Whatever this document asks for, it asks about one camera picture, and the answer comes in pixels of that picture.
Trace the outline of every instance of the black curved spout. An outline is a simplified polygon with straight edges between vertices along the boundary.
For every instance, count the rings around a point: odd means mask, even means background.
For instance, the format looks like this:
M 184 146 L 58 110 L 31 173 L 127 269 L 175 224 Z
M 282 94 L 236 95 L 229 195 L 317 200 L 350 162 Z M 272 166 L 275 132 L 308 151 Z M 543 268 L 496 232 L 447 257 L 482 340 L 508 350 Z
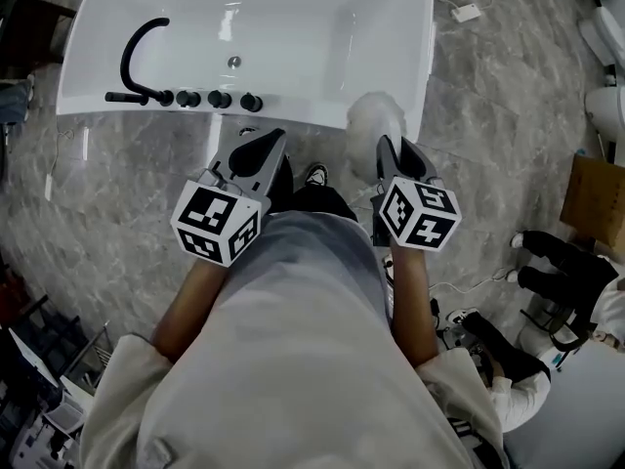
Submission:
M 165 106 L 165 107 L 169 106 L 171 103 L 174 102 L 174 94 L 168 90 L 161 91 L 161 90 L 150 89 L 148 87 L 145 87 L 144 85 L 140 85 L 135 80 L 133 80 L 132 77 L 130 76 L 130 60 L 133 57 L 133 53 L 135 52 L 137 45 L 139 44 L 141 39 L 144 36 L 146 36 L 146 34 L 149 31 L 155 29 L 156 27 L 166 26 L 168 24 L 169 24 L 169 20 L 167 18 L 157 18 L 155 20 L 146 22 L 137 31 L 135 31 L 135 34 L 133 34 L 133 36 L 128 41 L 128 44 L 126 45 L 126 48 L 124 49 L 124 53 L 121 55 L 121 64 L 119 66 L 119 74 L 121 75 L 121 81 L 123 82 L 124 86 L 128 90 L 139 94 L 145 100 L 146 98 L 156 99 L 157 101 L 161 103 L 162 106 Z M 119 102 L 119 98 L 115 96 L 116 94 L 118 93 L 108 92 L 106 93 L 105 99 L 107 101 L 111 100 L 111 101 Z M 132 99 L 132 101 L 127 100 L 125 102 L 141 103 L 142 105 L 145 105 L 145 103 L 140 101 L 139 97 L 131 96 L 130 99 Z

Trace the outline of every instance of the black pants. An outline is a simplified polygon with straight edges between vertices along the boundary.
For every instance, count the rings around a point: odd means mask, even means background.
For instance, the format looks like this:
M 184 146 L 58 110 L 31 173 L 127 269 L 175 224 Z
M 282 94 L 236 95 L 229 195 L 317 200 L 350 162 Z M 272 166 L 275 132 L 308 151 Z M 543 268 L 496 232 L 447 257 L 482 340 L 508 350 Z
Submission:
M 537 257 L 547 257 L 561 272 L 542 273 L 534 268 L 519 271 L 519 285 L 544 299 L 590 316 L 605 286 L 618 273 L 605 259 L 538 231 L 523 233 L 523 248 Z
M 325 212 L 357 221 L 350 206 L 334 188 L 307 185 L 293 192 L 293 172 L 286 158 L 271 187 L 269 198 L 271 199 L 271 214 L 287 210 Z
M 479 313 L 468 315 L 463 320 L 462 326 L 473 333 L 488 349 L 493 358 L 501 363 L 506 377 L 513 383 L 521 382 L 540 371 L 544 371 L 551 380 L 549 368 L 544 363 L 514 347 L 490 321 Z

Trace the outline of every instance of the white power adapter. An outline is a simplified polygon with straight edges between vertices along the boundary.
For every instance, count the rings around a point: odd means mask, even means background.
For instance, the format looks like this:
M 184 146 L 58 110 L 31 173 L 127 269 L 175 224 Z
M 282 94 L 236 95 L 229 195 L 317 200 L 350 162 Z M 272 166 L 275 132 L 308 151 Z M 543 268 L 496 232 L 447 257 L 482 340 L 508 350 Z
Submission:
M 466 22 L 479 18 L 481 12 L 476 4 L 469 4 L 458 9 L 452 9 L 451 16 L 458 22 Z

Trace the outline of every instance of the black faucet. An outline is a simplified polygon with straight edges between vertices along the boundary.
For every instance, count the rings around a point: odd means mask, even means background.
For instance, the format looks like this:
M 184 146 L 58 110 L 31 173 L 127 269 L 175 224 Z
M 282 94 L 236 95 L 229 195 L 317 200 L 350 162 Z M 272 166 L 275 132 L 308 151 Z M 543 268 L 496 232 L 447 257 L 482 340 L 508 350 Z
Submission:
M 157 18 L 152 21 L 146 22 L 141 26 L 135 34 L 130 38 L 124 53 L 121 55 L 121 65 L 119 66 L 119 74 L 121 75 L 121 81 L 124 86 L 135 94 L 126 94 L 123 92 L 107 92 L 104 96 L 104 100 L 109 103 L 139 103 L 142 106 L 147 104 L 148 98 L 156 99 L 164 107 L 170 106 L 174 102 L 174 94 L 169 90 L 152 90 L 143 85 L 140 85 L 134 81 L 130 76 L 130 60 L 133 57 L 135 48 L 146 36 L 146 34 L 159 26 L 166 26 L 169 24 L 167 18 Z

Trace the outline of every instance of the black and white cube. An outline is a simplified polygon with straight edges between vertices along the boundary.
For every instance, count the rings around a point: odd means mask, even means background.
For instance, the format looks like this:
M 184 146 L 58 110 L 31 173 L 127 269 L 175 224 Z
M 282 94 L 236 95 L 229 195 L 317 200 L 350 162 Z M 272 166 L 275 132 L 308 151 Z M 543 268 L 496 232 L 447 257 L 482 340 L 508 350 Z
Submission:
M 181 248 L 230 266 L 261 233 L 260 201 L 187 181 L 171 225 Z
M 400 177 L 393 179 L 380 215 L 398 245 L 434 252 L 462 221 L 453 192 Z

